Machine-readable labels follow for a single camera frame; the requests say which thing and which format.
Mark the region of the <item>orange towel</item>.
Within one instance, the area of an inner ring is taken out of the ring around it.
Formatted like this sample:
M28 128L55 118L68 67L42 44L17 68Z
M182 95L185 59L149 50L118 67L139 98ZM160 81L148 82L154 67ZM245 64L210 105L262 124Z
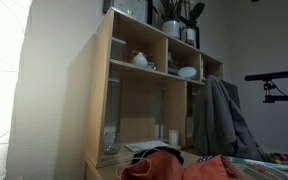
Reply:
M183 167L169 154L144 159L122 171L121 180L246 180L222 156Z

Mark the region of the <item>wooden shelf cabinet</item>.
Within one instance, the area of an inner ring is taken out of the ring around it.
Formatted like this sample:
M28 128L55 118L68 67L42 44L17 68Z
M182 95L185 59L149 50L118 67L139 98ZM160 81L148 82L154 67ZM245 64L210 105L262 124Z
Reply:
M142 52L146 68L132 58ZM178 70L194 67L193 79ZM115 168L133 153L103 152L106 132L118 132L122 145L166 142L179 131L179 147L192 146L192 93L208 75L224 77L224 65L206 53L126 13L110 8L95 34L86 147L86 180L116 180Z

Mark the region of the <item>white bowl on shelf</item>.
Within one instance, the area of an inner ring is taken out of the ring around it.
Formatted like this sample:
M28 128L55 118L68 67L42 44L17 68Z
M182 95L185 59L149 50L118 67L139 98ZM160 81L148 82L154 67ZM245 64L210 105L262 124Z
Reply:
M178 75L182 78L193 79L197 70L194 67L183 67L178 70Z

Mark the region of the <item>white ceramic teapot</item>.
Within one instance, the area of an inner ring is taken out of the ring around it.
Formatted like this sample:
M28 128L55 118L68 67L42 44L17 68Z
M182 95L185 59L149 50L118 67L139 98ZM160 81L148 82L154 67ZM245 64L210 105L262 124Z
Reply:
M143 68L146 68L148 65L148 61L142 52L136 52L134 54L132 63Z

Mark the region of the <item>white candle jar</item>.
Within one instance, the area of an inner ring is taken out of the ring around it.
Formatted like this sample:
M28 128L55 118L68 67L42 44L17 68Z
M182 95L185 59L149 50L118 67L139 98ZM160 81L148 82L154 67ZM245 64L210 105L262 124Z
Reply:
M179 143L179 131L170 130L169 131L169 144L172 146L177 146Z

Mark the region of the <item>white keyboard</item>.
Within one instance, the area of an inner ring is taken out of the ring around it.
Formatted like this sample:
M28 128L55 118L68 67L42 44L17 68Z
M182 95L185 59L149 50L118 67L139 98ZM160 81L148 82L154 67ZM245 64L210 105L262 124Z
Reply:
M164 143L164 142L159 141L159 140L155 140L155 141L146 141L146 142L125 144L125 147L132 152L148 150L148 149L159 147L159 146L167 146L167 143Z

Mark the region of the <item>clear drinking glass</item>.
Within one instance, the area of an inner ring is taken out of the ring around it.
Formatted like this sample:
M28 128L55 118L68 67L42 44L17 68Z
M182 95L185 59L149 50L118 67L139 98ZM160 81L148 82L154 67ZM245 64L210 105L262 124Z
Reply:
M121 143L118 132L106 132L103 139L103 152L115 155L120 151Z

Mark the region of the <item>black zipper pouch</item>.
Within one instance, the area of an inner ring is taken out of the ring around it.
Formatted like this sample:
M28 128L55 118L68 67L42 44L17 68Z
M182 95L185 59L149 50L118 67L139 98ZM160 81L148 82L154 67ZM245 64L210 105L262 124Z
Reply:
M175 157L178 160L180 165L182 165L184 163L184 158L182 157L180 151L178 151L174 148L166 147L166 146L158 146L158 147L154 147L151 149L140 151L133 156L131 163L136 164L136 163L138 163L144 159L153 158L153 157L156 157L160 154L172 155L173 157Z

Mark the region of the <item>white plant pot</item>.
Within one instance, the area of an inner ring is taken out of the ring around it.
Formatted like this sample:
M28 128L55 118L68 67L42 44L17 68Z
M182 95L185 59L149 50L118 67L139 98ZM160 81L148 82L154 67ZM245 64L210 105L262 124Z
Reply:
M174 20L166 21L162 25L162 31L169 36L180 38L180 23Z
M181 40L195 47L196 46L196 30L194 28L184 28L181 31Z

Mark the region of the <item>framed certificate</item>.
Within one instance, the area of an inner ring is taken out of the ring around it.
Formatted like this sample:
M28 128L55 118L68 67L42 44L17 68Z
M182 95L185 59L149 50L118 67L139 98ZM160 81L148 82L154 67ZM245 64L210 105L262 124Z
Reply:
M103 12L114 7L130 17L147 24L152 24L153 0L103 0Z

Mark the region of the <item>grey jacket on chair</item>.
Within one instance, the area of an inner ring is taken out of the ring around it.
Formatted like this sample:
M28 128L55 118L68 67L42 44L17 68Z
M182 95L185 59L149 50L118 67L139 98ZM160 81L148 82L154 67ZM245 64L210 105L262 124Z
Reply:
M249 130L223 81L209 75L196 97L193 146L202 155L225 155L263 161L265 153Z

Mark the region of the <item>green houseplant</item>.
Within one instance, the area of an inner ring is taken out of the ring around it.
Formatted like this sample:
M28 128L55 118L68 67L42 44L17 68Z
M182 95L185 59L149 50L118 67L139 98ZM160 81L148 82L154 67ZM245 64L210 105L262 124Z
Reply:
M164 22L183 21L187 27L195 28L205 4L195 0L159 0L162 11L158 15Z

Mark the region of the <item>colourful toy balls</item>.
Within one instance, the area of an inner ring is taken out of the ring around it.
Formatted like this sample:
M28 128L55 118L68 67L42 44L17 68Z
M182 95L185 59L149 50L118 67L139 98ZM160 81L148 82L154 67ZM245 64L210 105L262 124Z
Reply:
M267 159L269 162L277 163L277 164L285 164L288 163L288 154L285 153L268 153Z

